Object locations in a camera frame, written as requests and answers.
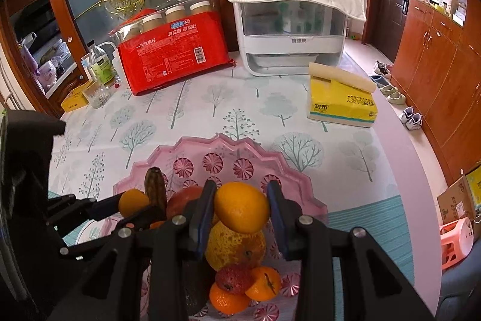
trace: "green label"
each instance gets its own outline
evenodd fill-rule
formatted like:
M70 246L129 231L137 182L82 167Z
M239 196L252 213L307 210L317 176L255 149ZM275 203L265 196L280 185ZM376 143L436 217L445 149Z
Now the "green label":
M114 77L107 55L102 56L97 63L92 64L92 70L103 84L106 84Z

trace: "silver bolt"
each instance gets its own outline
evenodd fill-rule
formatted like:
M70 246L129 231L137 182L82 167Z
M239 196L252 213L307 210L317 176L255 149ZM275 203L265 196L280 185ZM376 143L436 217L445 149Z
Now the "silver bolt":
M303 225L312 225L312 222L314 222L314 219L309 215L301 215L299 217L299 223Z
M366 231L362 227L355 227L353 229L353 234L355 237L364 238L366 236Z
M132 230L129 229L128 227L122 227L122 228L119 230L119 237L120 237L120 238L130 237L131 234L132 234Z
M172 218L172 223L176 226L183 225L187 219L184 215L176 215Z

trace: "tree print tablecloth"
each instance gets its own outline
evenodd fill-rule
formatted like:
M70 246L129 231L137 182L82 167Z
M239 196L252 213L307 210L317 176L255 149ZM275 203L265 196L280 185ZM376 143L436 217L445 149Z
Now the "tree print tablecloth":
M340 67L362 73L347 55ZM54 143L50 191L102 199L158 145L174 145L182 136L250 137L311 178L331 226L372 232L435 310L441 258L434 202L394 111L377 91L373 128L316 122L306 116L307 88L308 76L254 77L241 61L145 96L123 85L103 108L64 115L66 134Z

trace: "paper roll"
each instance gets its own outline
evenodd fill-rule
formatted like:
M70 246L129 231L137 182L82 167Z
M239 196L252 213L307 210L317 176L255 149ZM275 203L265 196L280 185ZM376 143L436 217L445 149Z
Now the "paper roll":
M309 75L329 80L333 79L334 81L341 82L342 84L352 86L356 89L364 90L368 93L374 93L377 87L376 84L369 79L343 69L325 66L324 64L319 63L309 63Z

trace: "floor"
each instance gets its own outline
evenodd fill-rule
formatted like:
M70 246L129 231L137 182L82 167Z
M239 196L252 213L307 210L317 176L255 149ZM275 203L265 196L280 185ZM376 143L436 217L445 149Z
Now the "floor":
M391 61L380 51L371 45L364 45L360 41L346 40L344 50L369 75L373 74L372 69L376 60L392 65ZM392 107L396 114L400 115L406 105L392 105ZM408 131L405 129L405 132L409 134L409 138L418 153L424 172L426 173L427 181L431 188L438 222L439 224L442 224L437 197L446 190L447 184L441 167L439 166L438 159L436 158L431 144L427 140L423 130Z

